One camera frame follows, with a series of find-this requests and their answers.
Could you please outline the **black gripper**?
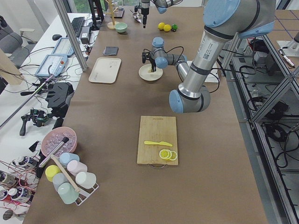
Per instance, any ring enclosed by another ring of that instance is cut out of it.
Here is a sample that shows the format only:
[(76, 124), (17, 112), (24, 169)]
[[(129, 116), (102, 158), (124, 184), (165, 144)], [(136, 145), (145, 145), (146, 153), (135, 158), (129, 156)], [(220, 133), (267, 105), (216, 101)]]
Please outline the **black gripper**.
[(149, 15), (149, 11), (150, 11), (150, 0), (141, 0), (140, 6), (141, 6), (143, 28), (146, 28), (147, 16)]
[(152, 69), (152, 70), (156, 70), (156, 62), (155, 62), (154, 57), (150, 55), (150, 56), (149, 56), (149, 61), (150, 61), (150, 63), (151, 63), (151, 69)]

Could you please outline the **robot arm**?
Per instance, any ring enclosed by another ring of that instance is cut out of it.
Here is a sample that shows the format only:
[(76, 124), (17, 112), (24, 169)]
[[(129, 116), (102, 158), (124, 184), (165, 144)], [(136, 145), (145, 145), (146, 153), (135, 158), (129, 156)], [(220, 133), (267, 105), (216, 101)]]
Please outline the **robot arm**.
[(210, 104), (210, 93), (204, 86), (224, 45), (236, 34), (240, 38), (259, 37), (274, 28), (276, 2), (274, 0), (210, 0), (203, 15), (204, 32), (197, 55), (191, 64), (183, 55), (168, 54), (164, 40), (156, 37), (152, 50), (142, 59), (149, 59), (152, 69), (174, 65), (183, 80), (169, 94), (173, 112), (200, 112)]
[(147, 17), (150, 13), (150, 2), (155, 5), (160, 14), (163, 14), (167, 8), (180, 4), (182, 0), (141, 0), (135, 8), (141, 10), (143, 28), (146, 28)]

